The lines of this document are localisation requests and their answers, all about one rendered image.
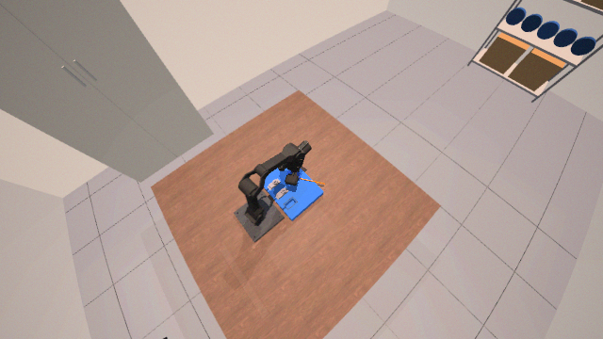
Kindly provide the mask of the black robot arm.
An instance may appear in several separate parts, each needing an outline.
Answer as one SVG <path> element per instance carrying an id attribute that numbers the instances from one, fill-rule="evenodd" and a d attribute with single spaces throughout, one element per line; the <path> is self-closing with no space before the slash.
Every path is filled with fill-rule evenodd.
<path id="1" fill-rule="evenodd" d="M 245 216 L 254 224 L 258 225 L 263 220 L 264 208 L 258 203 L 257 196 L 262 191 L 265 185 L 265 180 L 268 175 L 274 170 L 285 171 L 290 169 L 287 166 L 296 167 L 300 164 L 300 158 L 304 157 L 312 147 L 308 141 L 303 141 L 299 146 L 293 143 L 288 143 L 284 146 L 283 151 L 273 156 L 262 164 L 258 164 L 252 171 L 245 174 L 239 182 L 238 188 L 246 196 L 249 207 L 245 212 Z M 257 173 L 260 176 L 259 186 L 257 186 L 249 177 Z"/>

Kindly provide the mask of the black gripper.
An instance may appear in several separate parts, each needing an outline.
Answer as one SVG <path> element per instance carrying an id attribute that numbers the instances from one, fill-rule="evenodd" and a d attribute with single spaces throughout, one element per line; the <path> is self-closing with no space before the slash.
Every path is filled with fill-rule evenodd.
<path id="1" fill-rule="evenodd" d="M 297 182 L 299 180 L 299 176 L 297 175 L 297 172 L 300 172 L 300 168 L 302 167 L 304 158 L 305 158 L 305 156 L 300 158 L 300 164 L 298 166 L 296 166 L 296 167 L 292 167 L 292 166 L 290 166 L 290 165 L 287 164 L 287 166 L 290 167 L 290 169 L 288 169 L 288 170 L 291 170 L 291 172 L 292 171 L 293 172 L 292 172 L 292 174 L 288 174 L 286 176 L 286 178 L 285 178 L 285 183 L 286 184 L 293 185 L 293 186 L 297 185 Z"/>

